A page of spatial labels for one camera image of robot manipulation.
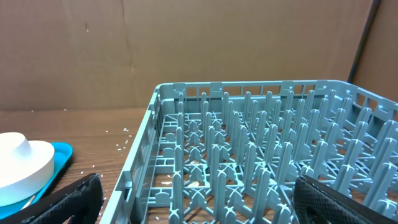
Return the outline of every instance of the rack base grid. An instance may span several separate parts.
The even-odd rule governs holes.
[[[169,208],[169,223],[194,222],[187,215],[197,208],[209,223],[298,223],[302,174],[398,220],[387,196],[398,192],[397,112],[336,80],[161,84],[101,223],[146,223],[155,207]],[[159,174],[171,187],[154,187]]]

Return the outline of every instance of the cardboard panel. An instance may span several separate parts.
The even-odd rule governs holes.
[[[123,7],[0,2],[0,110],[135,106]]]
[[[353,83],[398,102],[398,1],[379,6]]]
[[[124,1],[137,105],[156,84],[347,80],[371,1]]]

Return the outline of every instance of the dish rack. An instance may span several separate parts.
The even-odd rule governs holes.
[[[298,223],[292,196],[302,174],[398,220],[388,198],[398,192],[397,112],[336,80],[161,84],[101,223],[146,223],[157,207],[169,208],[169,223],[197,208],[212,223]],[[154,187],[160,174],[171,186]]]

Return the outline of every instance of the light blue dish rack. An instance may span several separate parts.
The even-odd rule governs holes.
[[[146,223],[154,207],[169,208],[169,223],[196,208],[212,223],[298,223],[291,199],[300,174],[359,192],[365,206],[398,220],[386,194],[398,192],[397,113],[397,103],[336,80],[161,84],[101,224]],[[153,187],[157,174],[172,186]]]

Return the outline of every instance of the brown cardboard wall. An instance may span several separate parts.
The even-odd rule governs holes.
[[[3,0],[0,109],[146,106],[163,82],[346,80],[371,0]]]
[[[398,102],[398,1],[383,0],[353,83]]]

